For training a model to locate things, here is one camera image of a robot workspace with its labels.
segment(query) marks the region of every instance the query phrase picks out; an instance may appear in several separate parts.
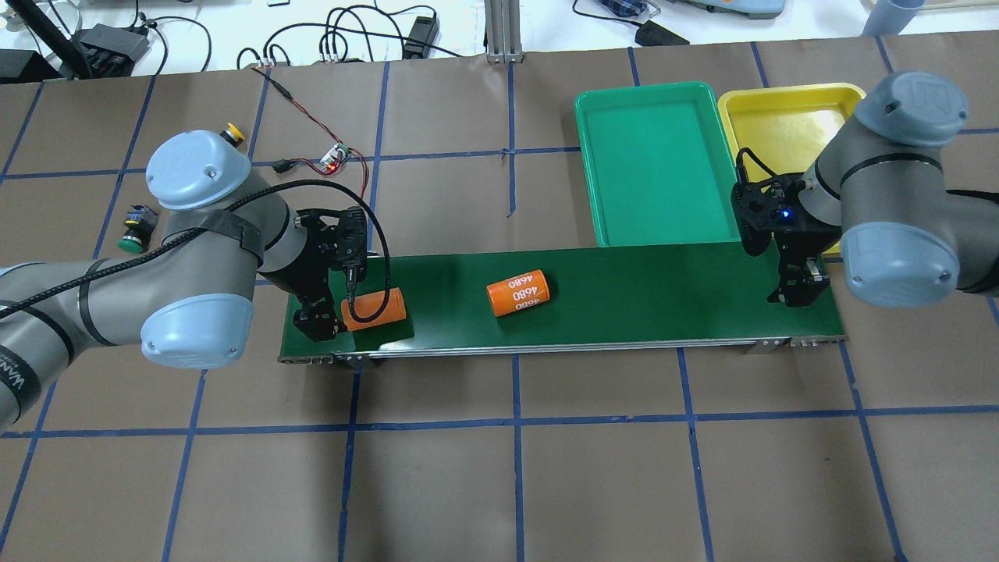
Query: yellow tray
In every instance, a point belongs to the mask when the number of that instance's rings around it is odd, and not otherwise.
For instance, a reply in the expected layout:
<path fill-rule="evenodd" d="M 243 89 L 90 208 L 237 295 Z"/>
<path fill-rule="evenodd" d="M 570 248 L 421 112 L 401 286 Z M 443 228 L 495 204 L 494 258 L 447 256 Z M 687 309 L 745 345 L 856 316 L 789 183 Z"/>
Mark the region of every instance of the yellow tray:
<path fill-rule="evenodd" d="M 864 97 L 853 84 L 814 84 L 734 90 L 718 98 L 718 113 L 734 156 L 748 146 L 778 174 L 803 172 Z M 750 181 L 767 175 L 748 158 Z M 826 255 L 838 254 L 839 244 Z"/>

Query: blue cloth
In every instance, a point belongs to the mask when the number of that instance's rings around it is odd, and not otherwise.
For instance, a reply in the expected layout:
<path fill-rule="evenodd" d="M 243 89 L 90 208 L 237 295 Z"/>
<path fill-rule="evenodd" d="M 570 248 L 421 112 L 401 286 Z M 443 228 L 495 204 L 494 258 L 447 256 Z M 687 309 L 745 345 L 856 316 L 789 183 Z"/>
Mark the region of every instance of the blue cloth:
<path fill-rule="evenodd" d="M 645 0 L 596 0 L 619 18 L 634 18 L 645 11 Z"/>

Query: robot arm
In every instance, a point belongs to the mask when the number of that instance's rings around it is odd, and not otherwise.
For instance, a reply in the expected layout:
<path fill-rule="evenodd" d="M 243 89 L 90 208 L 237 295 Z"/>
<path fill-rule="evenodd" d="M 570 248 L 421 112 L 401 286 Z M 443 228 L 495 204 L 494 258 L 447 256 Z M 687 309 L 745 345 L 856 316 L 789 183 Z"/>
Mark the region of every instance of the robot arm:
<path fill-rule="evenodd" d="M 780 252 L 771 302 L 811 304 L 828 285 L 819 255 L 840 234 L 847 286 L 870 304 L 999 294 L 999 198 L 948 191 L 940 164 L 967 116 L 949 80 L 896 73 L 857 103 L 804 174 L 751 184 L 740 166 L 732 204 L 743 247 L 759 255 L 772 233 Z"/>
<path fill-rule="evenodd" d="M 172 211 L 160 249 L 133 260 L 0 269 L 0 427 L 91 347 L 138 343 L 150 360 L 182 368 L 235 362 L 250 331 L 257 273 L 299 298 L 296 325 L 307 336 L 337 335 L 328 272 L 342 269 L 353 296 L 367 271 L 371 210 L 348 192 L 363 208 L 293 213 L 279 189 L 347 190 L 305 181 L 272 188 L 236 144 L 191 131 L 153 155 L 150 191 Z"/>

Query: black cable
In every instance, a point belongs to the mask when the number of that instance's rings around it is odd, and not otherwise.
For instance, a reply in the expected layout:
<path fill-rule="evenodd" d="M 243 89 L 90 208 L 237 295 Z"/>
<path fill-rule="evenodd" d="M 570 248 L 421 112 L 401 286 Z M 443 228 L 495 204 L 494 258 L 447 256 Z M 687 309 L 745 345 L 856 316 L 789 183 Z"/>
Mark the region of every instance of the black cable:
<path fill-rule="evenodd" d="M 132 31 L 135 29 L 135 24 L 139 23 L 139 0 L 135 0 L 135 17 L 132 18 L 132 25 L 128 26 L 128 30 Z"/>
<path fill-rule="evenodd" d="M 320 56 L 327 55 L 331 60 L 333 59 L 333 53 L 331 53 L 329 49 L 325 49 L 324 50 L 324 47 L 328 46 L 327 42 L 326 42 L 326 39 L 330 35 L 334 36 L 333 37 L 334 48 L 336 48 L 337 37 L 339 37 L 339 38 L 341 38 L 341 39 L 344 40 L 344 56 L 342 58 L 340 58 L 340 60 L 338 60 L 337 62 L 340 62 L 341 60 L 346 59 L 347 56 L 348 56 L 348 53 L 350 53 L 351 44 L 347 42 L 347 37 L 344 37 L 344 34 L 342 34 L 339 31 L 327 31 L 326 34 L 324 34 L 323 37 L 320 38 L 320 40 L 319 40 L 319 54 L 320 54 Z"/>
<path fill-rule="evenodd" d="M 572 0 L 572 11 L 574 13 L 580 15 L 580 16 L 585 16 L 587 18 L 593 18 L 593 19 L 604 20 L 604 21 L 616 21 L 618 23 L 626 23 L 626 24 L 629 24 L 629 25 L 633 25 L 635 27 L 641 27 L 641 24 L 638 23 L 638 22 L 636 22 L 636 21 L 631 21 L 631 20 L 626 20 L 626 19 L 621 19 L 621 18 L 608 18 L 606 16 L 598 16 L 596 14 L 587 14 L 585 12 L 580 12 L 579 10 L 577 10 L 575 8 L 575 5 L 578 4 L 578 3 L 579 3 L 579 0 Z"/>
<path fill-rule="evenodd" d="M 386 242 L 385 232 L 382 230 L 382 225 L 378 222 L 378 218 L 375 216 L 375 212 L 372 211 L 371 207 L 369 207 L 367 203 L 365 203 L 364 199 L 358 197 L 350 189 L 347 189 L 346 187 L 340 185 L 339 183 L 334 183 L 332 181 L 325 181 L 325 180 L 296 180 L 296 181 L 291 181 L 291 182 L 288 182 L 288 183 L 273 185 L 273 186 L 271 186 L 271 187 L 269 187 L 267 189 L 262 189 L 261 191 L 258 191 L 256 193 L 251 193 L 250 195 L 247 195 L 246 197 L 243 197 L 242 199 L 236 201 L 232 205 L 229 205 L 228 207 L 226 207 L 226 211 L 228 211 L 228 212 L 231 213 L 231 212 L 236 211 L 240 207 L 243 207 L 244 205 L 247 205 L 247 204 L 249 204 L 249 203 L 251 203 L 253 201 L 256 201 L 257 199 L 260 199 L 261 197 L 266 197 L 268 195 L 271 195 L 272 193 L 277 193 L 279 191 L 284 191 L 286 189 L 292 189 L 292 188 L 295 188 L 295 187 L 306 186 L 306 185 L 318 185 L 318 186 L 323 186 L 323 187 L 332 187 L 333 189 L 336 189 L 338 191 L 341 191 L 341 192 L 347 194 L 351 199 L 354 199 L 354 201 L 356 203 L 358 203 L 359 205 L 361 205 L 361 208 L 364 209 L 365 213 L 367 213 L 368 216 L 372 219 L 372 225 L 375 226 L 375 230 L 378 232 L 379 238 L 382 240 L 382 251 L 383 251 L 383 253 L 385 253 L 385 284 L 386 284 L 386 287 L 385 287 L 385 298 L 382 301 L 382 306 L 379 307 L 379 309 L 375 312 L 374 315 L 372 315 L 372 316 L 370 316 L 368 318 L 358 318 L 353 313 L 353 310 L 352 310 L 352 316 L 354 316 L 354 319 L 356 321 L 358 321 L 358 322 L 371 322 L 372 320 L 378 318 L 383 312 L 385 312 L 386 307 L 389 305 L 389 290 L 392 288 L 392 268 L 391 268 L 391 262 L 390 262 L 390 257 L 389 257 L 389 244 Z M 0 320 L 3 320 L 4 318 L 7 318 L 8 316 L 17 314 L 18 312 L 21 312 L 23 310 L 26 310 L 26 309 L 28 309 L 28 308 L 30 308 L 30 307 L 32 307 L 32 306 L 34 306 L 34 305 L 36 305 L 36 304 L 38 304 L 38 303 L 46 300 L 46 299 L 52 298 L 52 297 L 54 297 L 54 296 L 56 296 L 56 295 L 58 295 L 60 293 L 64 293 L 66 291 L 69 291 L 70 289 L 75 289 L 75 288 L 77 288 L 77 287 L 79 287 L 79 286 L 81 286 L 81 285 L 83 285 L 85 283 L 90 283 L 90 282 L 93 282 L 93 281 L 97 281 L 98 279 L 103 279 L 103 278 L 108 277 L 110 275 L 115 275 L 117 273 L 121 273 L 123 271 L 127 271 L 129 269 L 134 268 L 134 267 L 138 267 L 140 265 L 149 263 L 149 262 L 153 261 L 154 259 L 156 259 L 156 258 L 158 258 L 158 257 L 160 257 L 160 256 L 162 256 L 164 254 L 166 254 L 167 252 L 169 252 L 169 251 L 171 251 L 171 250 L 173 250 L 175 248 L 178 248 L 180 246 L 183 246 L 184 244 L 187 244 L 188 242 L 190 242 L 190 241 L 194 240 L 195 238 L 201 236 L 205 232 L 207 232 L 207 231 L 204 228 L 200 228 L 200 227 L 192 228 L 192 229 L 184 232 L 183 234 L 180 234 L 179 236 L 177 236 L 176 238 L 174 238 L 170 242 L 167 242 L 166 244 L 160 246 L 156 250 L 154 250 L 154 251 L 152 251 L 152 252 L 150 252 L 150 253 L 148 253 L 148 254 L 146 254 L 144 256 L 140 256 L 138 258 L 133 258 L 131 260 L 121 262 L 121 263 L 113 265 L 113 266 L 111 266 L 111 267 L 109 267 L 107 269 L 101 269 L 101 270 L 95 271 L 93 273 L 88 273 L 88 274 L 83 275 L 81 277 L 77 277 L 76 279 L 72 279 L 72 280 L 67 281 L 65 283 L 61 283 L 59 285 L 56 285 L 55 287 L 52 287 L 51 289 L 46 289 L 46 290 L 42 291 L 41 293 L 37 293 L 37 294 L 35 294 L 35 295 L 31 296 L 31 297 L 28 297 L 28 298 L 22 300 L 21 302 L 19 302 L 17 304 L 12 304 L 12 305 L 10 305 L 9 307 L 7 307 L 7 308 L 5 308 L 3 310 L 0 310 Z"/>
<path fill-rule="evenodd" d="M 351 15 L 353 15 L 355 17 L 355 19 L 357 19 L 358 21 L 360 21 L 361 20 L 360 16 L 358 16 L 357 14 L 355 14 L 354 10 L 360 10 L 362 8 L 365 8 L 365 9 L 368 9 L 368 10 L 372 10 L 372 11 L 376 12 L 377 14 L 385 17 L 386 19 L 388 19 L 392 23 L 392 26 L 396 28 L 396 35 L 399 37 L 399 50 L 400 50 L 400 53 L 401 53 L 400 54 L 400 58 L 402 58 L 402 56 L 403 56 L 402 53 L 406 52 L 406 41 L 403 38 L 403 30 L 399 28 L 399 24 L 396 22 L 395 18 L 393 18 L 391 15 L 389 15 L 388 13 L 386 13 L 385 11 L 383 11 L 380 8 L 376 8 L 374 6 L 369 6 L 367 4 L 355 4 L 353 6 L 349 6 L 347 8 L 344 8 L 343 9 L 344 11 L 341 12 L 341 14 L 339 16 L 337 16 L 337 21 L 334 22 L 334 24 L 333 24 L 334 31 L 336 31 L 337 28 L 340 27 L 340 18 L 344 17 L 344 14 L 350 13 Z M 368 31 L 368 28 L 364 27 L 364 25 L 362 25 L 361 29 L 363 29 L 365 31 Z M 367 35 L 365 36 L 365 40 L 369 41 L 368 50 L 369 50 L 369 54 L 371 54 L 371 42 L 370 42 L 370 40 L 369 40 L 369 38 L 368 38 Z"/>
<path fill-rule="evenodd" d="M 281 82 L 278 82 L 274 78 L 271 78 L 270 76 L 267 75 L 267 73 L 261 72 L 257 68 L 251 68 L 250 70 L 256 72 L 257 74 L 260 74 L 261 76 L 263 76 L 264 80 L 267 80 L 268 83 L 270 83 L 272 86 L 274 86 L 274 89 L 278 90 L 278 93 L 281 94 L 281 96 L 283 98 L 285 98 L 288 101 L 295 101 L 295 97 L 292 96 L 292 93 L 289 92 L 287 88 L 285 88 L 284 86 L 281 85 Z"/>
<path fill-rule="evenodd" d="M 281 45 L 279 45 L 277 43 L 271 43 L 271 61 L 272 61 L 272 63 L 275 64 L 275 65 L 278 64 L 278 59 L 275 58 L 275 56 L 274 56 L 274 50 L 275 49 L 281 49 L 282 54 L 285 55 L 285 62 L 288 63 L 288 66 L 292 66 L 292 59 L 291 59 L 291 57 L 288 56 L 288 51 L 286 51 L 284 47 L 282 47 Z"/>
<path fill-rule="evenodd" d="M 3 309 L 3 310 L 0 310 L 0 320 L 3 320 L 4 318 L 7 318 L 8 316 L 10 316 L 12 314 L 16 314 L 18 312 L 21 312 L 22 310 L 25 310 L 27 308 L 30 308 L 30 307 L 32 307 L 32 306 L 34 306 L 34 305 L 42 302 L 43 300 L 52 298 L 52 297 L 54 297 L 54 296 L 56 296 L 56 295 L 58 295 L 60 293 L 66 292 L 66 291 L 68 291 L 70 289 L 75 289 L 75 288 L 79 287 L 80 285 L 83 285 L 84 283 L 90 283 L 92 281 L 97 281 L 98 279 L 103 279 L 103 278 L 105 278 L 105 277 L 107 277 L 109 275 L 114 275 L 116 273 L 121 273 L 123 271 L 132 269 L 133 267 L 137 267 L 137 266 L 143 265 L 145 263 L 149 263 L 149 262 L 153 261 L 154 259 L 162 256 L 163 254 L 169 252 L 170 250 L 173 250 L 174 248 L 177 248 L 179 246 L 187 244 L 188 242 L 194 240 L 198 236 L 201 236 L 201 234 L 204 233 L 204 232 L 205 232 L 204 228 L 193 228 L 193 229 L 185 232 L 184 234 L 181 234 L 177 238 L 174 238 L 170 242 L 167 242 L 163 246 L 160 246 L 155 251 L 150 252 L 150 253 L 148 253 L 148 254 L 146 254 L 144 256 L 140 256 L 138 258 L 130 259 L 128 261 L 119 263 L 117 265 L 113 265 L 113 266 L 111 266 L 111 267 L 109 267 L 107 269 L 102 269 L 100 271 L 95 271 L 93 273 L 89 273 L 89 274 L 84 275 L 82 277 L 77 277 L 76 279 L 73 279 L 73 280 L 67 281 L 65 283 L 62 283 L 60 285 L 56 285 L 55 287 L 52 287 L 51 289 L 46 289 L 46 290 L 42 291 L 41 293 L 38 293 L 38 294 L 36 294 L 34 296 L 31 296 L 31 297 L 28 297 L 28 298 L 24 299 L 23 301 L 21 301 L 21 302 L 19 302 L 17 304 L 13 304 L 13 305 L 11 305 L 11 306 Z"/>
<path fill-rule="evenodd" d="M 244 47 L 240 51 L 240 53 L 236 55 L 236 70 L 243 68 L 240 66 L 240 60 L 243 58 L 243 55 L 246 53 L 253 53 L 253 56 L 257 59 L 257 64 L 260 66 L 264 66 L 264 60 L 260 58 L 260 53 L 257 52 L 257 49 L 254 49 L 253 47 Z"/>
<path fill-rule="evenodd" d="M 149 29 L 155 32 L 160 37 L 160 43 L 163 43 L 163 60 L 160 61 L 160 68 L 157 68 L 156 72 L 153 73 L 153 76 L 159 76 L 163 72 L 163 67 L 167 64 L 167 57 L 170 56 L 170 48 L 167 47 L 167 38 L 160 33 L 159 29 L 156 29 L 155 26 L 151 26 Z"/>
<path fill-rule="evenodd" d="M 208 63 L 212 61 L 212 34 L 208 31 L 208 28 L 205 27 L 205 24 L 201 23 L 200 21 L 193 20 L 191 18 L 186 18 L 184 16 L 160 16 L 158 18 L 150 18 L 148 21 L 159 22 L 163 20 L 181 20 L 181 21 L 190 22 L 197 25 L 202 29 L 202 31 L 205 32 L 205 37 L 208 39 L 208 55 L 205 57 L 205 64 L 201 66 L 201 71 L 205 72 L 206 70 L 208 70 Z"/>
<path fill-rule="evenodd" d="M 326 25 L 327 25 L 327 27 L 330 27 L 330 21 L 333 19 L 333 13 L 336 12 L 336 11 L 338 11 L 338 10 L 340 10 L 340 15 L 337 16 L 337 21 L 333 23 L 333 26 L 332 26 L 333 31 L 337 31 L 338 26 L 340 26 L 340 18 L 344 17 L 344 14 L 351 14 L 352 16 L 354 16 L 354 19 L 358 20 L 358 25 L 361 26 L 361 29 L 365 33 L 365 43 L 368 45 L 368 58 L 372 62 L 374 62 L 375 61 L 375 51 L 372 50 L 372 40 L 371 40 L 371 37 L 368 35 L 368 27 L 365 25 L 364 20 L 361 19 L 361 16 L 359 16 L 358 14 L 354 13 L 351 10 L 348 10 L 347 8 L 334 8 L 334 9 L 330 10 L 326 14 Z M 333 53 L 337 54 L 337 42 L 336 42 L 336 40 L 333 42 Z"/>
<path fill-rule="evenodd" d="M 375 7 L 381 9 L 378 5 L 378 0 L 375 0 Z M 437 10 L 434 9 L 434 6 L 428 6 L 427 4 L 417 4 L 416 6 L 410 6 L 409 8 L 403 8 L 398 12 L 389 12 L 389 15 L 398 16 L 399 14 L 404 14 L 406 12 L 409 12 L 410 10 L 416 10 L 417 8 L 427 8 L 428 10 L 431 11 L 431 13 L 434 14 L 434 19 L 437 19 Z"/>
<path fill-rule="evenodd" d="M 66 30 L 66 35 L 69 35 L 70 37 L 72 37 L 73 36 L 73 32 L 69 30 L 69 26 L 66 25 L 66 22 L 64 22 L 63 19 L 62 19 L 62 16 L 59 15 L 59 10 L 56 9 L 55 2 L 53 2 L 52 0 L 49 0 L 49 7 L 52 8 L 52 13 L 55 14 L 56 19 L 59 20 L 60 24 L 62 24 L 63 29 Z"/>
<path fill-rule="evenodd" d="M 743 164 L 742 164 L 742 155 L 743 154 L 748 154 L 749 158 L 752 158 L 752 161 L 755 162 L 756 165 L 759 166 L 764 172 L 770 174 L 771 178 L 777 176 L 777 172 L 774 172 L 773 170 L 770 169 L 769 166 L 767 166 L 766 164 L 764 164 L 763 161 L 760 160 L 759 157 L 756 156 L 756 154 L 752 150 L 750 150 L 748 146 L 740 148 L 739 151 L 738 151 L 738 153 L 735 155 L 735 167 L 736 168 L 742 168 L 743 167 Z"/>
<path fill-rule="evenodd" d="M 290 29 L 295 29 L 297 27 L 325 27 L 325 28 L 329 28 L 329 27 L 332 27 L 332 26 L 328 26 L 328 25 L 322 24 L 322 23 L 313 23 L 313 22 L 293 23 L 291 25 L 286 25 L 285 27 L 282 27 L 278 31 L 275 31 L 274 33 L 272 33 L 271 37 L 268 38 L 268 40 L 265 43 L 265 45 L 270 45 L 271 41 L 274 41 L 274 38 L 277 37 L 279 34 L 284 33 L 284 32 L 286 32 L 286 31 L 288 31 Z M 348 33 L 366 33 L 366 34 L 371 35 L 373 37 L 387 37 L 389 39 L 398 39 L 400 37 L 398 35 L 389 35 L 387 33 L 375 33 L 374 31 L 359 31 L 357 29 L 347 29 L 345 27 L 340 28 L 338 31 L 346 31 Z M 420 45 L 422 47 L 427 47 L 429 49 L 434 49 L 436 51 L 441 51 L 442 53 L 445 53 L 447 55 L 451 55 L 453 57 L 461 57 L 462 56 L 462 55 L 460 55 L 460 54 L 458 54 L 458 53 L 456 53 L 454 51 L 449 51 L 448 49 L 445 49 L 444 47 L 439 47 L 439 46 L 433 45 L 431 43 L 424 43 L 423 41 L 417 41 L 416 39 L 410 39 L 410 38 L 407 38 L 407 37 L 403 37 L 403 39 L 406 39 L 406 40 L 410 41 L 411 43 Z"/>
<path fill-rule="evenodd" d="M 25 27 L 24 29 L 26 29 L 28 31 L 28 35 L 30 35 L 31 38 L 34 39 L 35 46 L 38 47 L 38 54 L 40 54 L 40 55 L 42 55 L 42 57 L 44 57 L 45 53 L 42 52 L 42 44 L 38 42 L 38 37 L 35 37 L 35 32 L 32 31 L 30 27 Z"/>

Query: power adapter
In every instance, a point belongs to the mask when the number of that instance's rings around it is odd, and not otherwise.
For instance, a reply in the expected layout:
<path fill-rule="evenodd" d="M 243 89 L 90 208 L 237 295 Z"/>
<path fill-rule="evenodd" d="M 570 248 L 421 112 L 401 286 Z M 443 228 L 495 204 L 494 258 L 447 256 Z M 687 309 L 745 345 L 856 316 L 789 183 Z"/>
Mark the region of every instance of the power adapter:
<path fill-rule="evenodd" d="M 417 21 L 413 22 L 413 29 L 410 30 L 410 36 L 406 41 L 406 46 L 403 47 L 403 58 L 428 58 L 431 54 L 430 45 L 433 45 L 434 42 L 437 41 L 440 31 L 441 22 L 438 21 L 437 17 L 417 17 Z"/>
<path fill-rule="evenodd" d="M 83 52 L 95 78 L 131 76 L 135 63 L 149 50 L 148 33 L 145 27 L 130 31 L 99 23 L 77 31 L 72 42 Z"/>
<path fill-rule="evenodd" d="M 652 20 L 648 20 L 641 24 L 638 31 L 634 32 L 634 42 L 642 47 L 690 44 L 690 42 L 686 39 L 676 35 L 672 31 L 669 31 Z"/>

